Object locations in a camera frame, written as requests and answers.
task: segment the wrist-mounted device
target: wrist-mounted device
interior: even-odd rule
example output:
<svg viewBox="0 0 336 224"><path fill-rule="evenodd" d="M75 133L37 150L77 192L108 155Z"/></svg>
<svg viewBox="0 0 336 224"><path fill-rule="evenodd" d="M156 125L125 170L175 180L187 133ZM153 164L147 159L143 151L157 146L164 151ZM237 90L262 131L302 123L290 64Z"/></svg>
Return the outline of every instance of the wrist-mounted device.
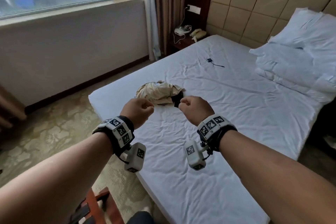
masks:
<svg viewBox="0 0 336 224"><path fill-rule="evenodd" d="M200 144L197 145L196 141L189 141L184 145L189 166L197 171L204 168L205 160L214 151L219 151L219 143L229 130L237 131L231 122L218 114L211 115L203 120L197 126L197 133L201 138ZM208 153L206 158L203 156L204 151Z"/></svg>
<svg viewBox="0 0 336 224"><path fill-rule="evenodd" d="M117 116L113 119L104 120L93 131L93 134L97 132L105 133L110 139L114 154L125 163L125 170L136 173L142 169L146 146L142 143L131 145L131 142L135 138L133 134L134 125L131 120L125 116ZM126 160L120 158L122 153L127 154Z"/></svg>

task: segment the person's right arm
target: person's right arm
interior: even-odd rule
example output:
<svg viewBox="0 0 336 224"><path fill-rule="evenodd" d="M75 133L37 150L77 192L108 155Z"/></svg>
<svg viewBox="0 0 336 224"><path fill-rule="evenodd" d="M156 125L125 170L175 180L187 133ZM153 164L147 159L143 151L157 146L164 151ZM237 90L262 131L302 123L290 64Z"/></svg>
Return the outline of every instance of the person's right arm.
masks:
<svg viewBox="0 0 336 224"><path fill-rule="evenodd" d="M179 108L195 126L214 114L200 97L183 98ZM336 188L321 176L237 131L225 133L219 148L274 223L336 222Z"/></svg>

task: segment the beige padded headboard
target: beige padded headboard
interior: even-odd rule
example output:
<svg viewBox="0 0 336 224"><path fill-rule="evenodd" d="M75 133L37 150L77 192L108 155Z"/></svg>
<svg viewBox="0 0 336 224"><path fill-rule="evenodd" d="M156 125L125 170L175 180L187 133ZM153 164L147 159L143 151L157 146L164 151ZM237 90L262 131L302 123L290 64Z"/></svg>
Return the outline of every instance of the beige padded headboard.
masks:
<svg viewBox="0 0 336 224"><path fill-rule="evenodd" d="M304 7L336 16L336 0L211 0L207 32L258 48Z"/></svg>

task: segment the person's left hand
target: person's left hand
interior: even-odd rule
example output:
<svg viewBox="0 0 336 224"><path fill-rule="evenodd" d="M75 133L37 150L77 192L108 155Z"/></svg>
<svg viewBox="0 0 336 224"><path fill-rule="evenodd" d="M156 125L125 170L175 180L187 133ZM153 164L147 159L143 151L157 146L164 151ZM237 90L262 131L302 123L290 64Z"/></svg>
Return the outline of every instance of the person's left hand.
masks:
<svg viewBox="0 0 336 224"><path fill-rule="evenodd" d="M144 98L132 98L122 109L120 115L133 122L134 129L140 128L154 112L154 105Z"/></svg>

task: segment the hand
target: hand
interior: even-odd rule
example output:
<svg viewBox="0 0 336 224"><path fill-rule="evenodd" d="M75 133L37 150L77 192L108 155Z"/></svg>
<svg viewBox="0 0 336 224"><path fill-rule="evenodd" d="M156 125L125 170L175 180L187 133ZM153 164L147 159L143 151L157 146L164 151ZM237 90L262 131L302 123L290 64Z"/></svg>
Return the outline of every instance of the hand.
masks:
<svg viewBox="0 0 336 224"><path fill-rule="evenodd" d="M215 114L209 103L201 97L185 97L181 99L178 107L190 123L195 126L198 126L207 117Z"/></svg>
<svg viewBox="0 0 336 224"><path fill-rule="evenodd" d="M144 98L132 98L124 105L120 115L133 122L134 129L140 128L154 112L154 105Z"/></svg>

